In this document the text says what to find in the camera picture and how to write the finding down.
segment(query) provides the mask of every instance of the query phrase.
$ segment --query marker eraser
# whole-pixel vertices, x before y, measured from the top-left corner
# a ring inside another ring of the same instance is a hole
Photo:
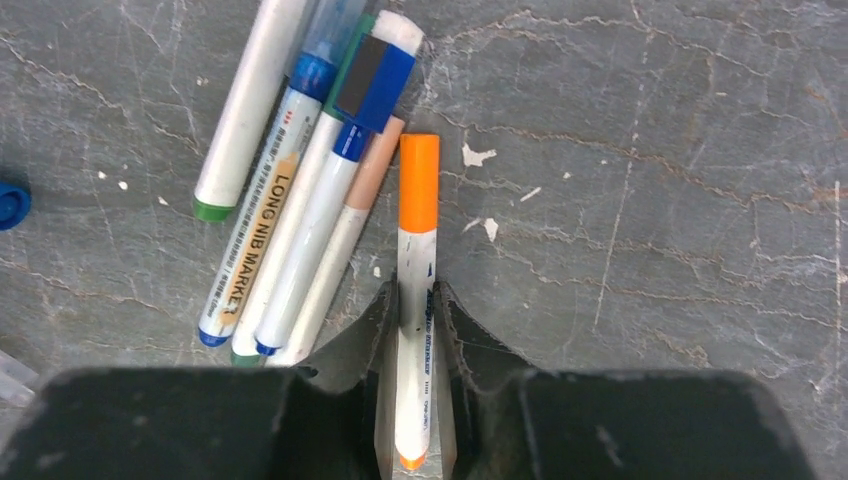
[[[15,227],[29,213],[32,200],[18,187],[0,183],[0,231]]]
[[[424,33],[411,20],[382,11],[359,43],[335,108],[366,130],[382,133],[415,65]]]

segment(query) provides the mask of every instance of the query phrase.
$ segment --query gray stone surface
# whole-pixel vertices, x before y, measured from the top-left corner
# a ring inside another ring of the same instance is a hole
[[[225,364],[195,323],[232,222],[190,199],[256,5],[0,3],[0,178],[35,202],[0,234],[0,349]],[[391,8],[428,34],[410,130],[443,138],[439,271],[468,309],[544,367],[748,372],[842,478],[848,5]],[[396,187],[322,342],[393,268]]]

